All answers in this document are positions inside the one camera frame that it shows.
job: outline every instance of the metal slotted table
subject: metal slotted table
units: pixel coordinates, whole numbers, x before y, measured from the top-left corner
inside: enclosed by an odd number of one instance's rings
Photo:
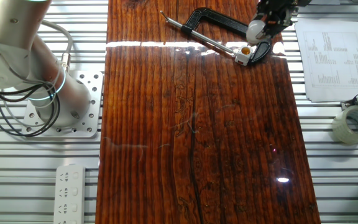
[[[50,6],[45,19],[73,35],[72,70],[104,71],[107,16],[108,1],[54,1]],[[358,22],[358,4],[341,1],[340,6],[308,6],[293,20],[301,17]],[[66,38],[44,26],[39,34],[60,57]],[[321,221],[358,223],[358,145],[342,146],[331,140],[331,121],[341,111],[340,104],[306,99],[295,30],[290,27],[282,35]],[[26,104],[12,104],[13,113],[22,118]],[[100,124],[101,113],[96,140],[64,142],[23,141],[0,130],[0,223],[52,223],[55,169],[68,164],[87,168],[85,222],[93,223]]]

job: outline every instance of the power strip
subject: power strip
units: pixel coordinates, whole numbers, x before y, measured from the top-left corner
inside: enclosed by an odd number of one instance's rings
[[[58,167],[53,224],[84,224],[84,201],[85,167]]]

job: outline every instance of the metal rod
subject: metal rod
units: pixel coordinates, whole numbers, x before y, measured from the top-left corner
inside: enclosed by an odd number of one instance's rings
[[[165,17],[165,20],[166,20],[167,22],[169,22],[170,24],[174,25],[175,27],[181,29],[181,27],[183,26],[182,24],[180,24],[179,22],[174,21],[173,19],[169,18],[167,15],[164,14],[163,11],[160,11],[160,12],[161,12],[161,14]],[[226,46],[223,45],[223,44],[220,44],[220,43],[216,42],[216,41],[213,40],[213,39],[210,39],[210,38],[204,36],[203,34],[200,34],[200,33],[197,32],[197,31],[194,31],[194,30],[193,30],[193,31],[191,31],[191,34],[192,34],[193,36],[195,36],[195,37],[197,37],[197,38],[199,38],[199,39],[201,39],[201,40],[207,42],[207,43],[212,44],[212,45],[215,46],[215,47],[218,47],[218,48],[220,48],[220,49],[222,49],[222,50],[225,50],[225,51],[229,52],[230,54],[234,54],[234,51],[233,51],[232,49],[226,47]]]

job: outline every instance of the black bracket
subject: black bracket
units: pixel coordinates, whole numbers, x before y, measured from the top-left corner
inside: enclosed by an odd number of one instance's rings
[[[233,33],[239,34],[243,38],[247,38],[248,25],[207,7],[201,7],[194,10],[190,18],[181,28],[181,31],[190,34],[192,30],[196,29],[201,20],[211,22],[219,27],[223,27]],[[260,41],[248,64],[253,64],[262,60],[270,52],[271,48],[271,39]]]

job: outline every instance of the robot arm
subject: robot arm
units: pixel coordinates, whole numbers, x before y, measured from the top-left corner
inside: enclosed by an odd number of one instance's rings
[[[299,6],[307,6],[311,0],[261,0],[257,12],[249,24],[247,40],[257,44],[265,38],[272,38],[292,25],[292,12]]]

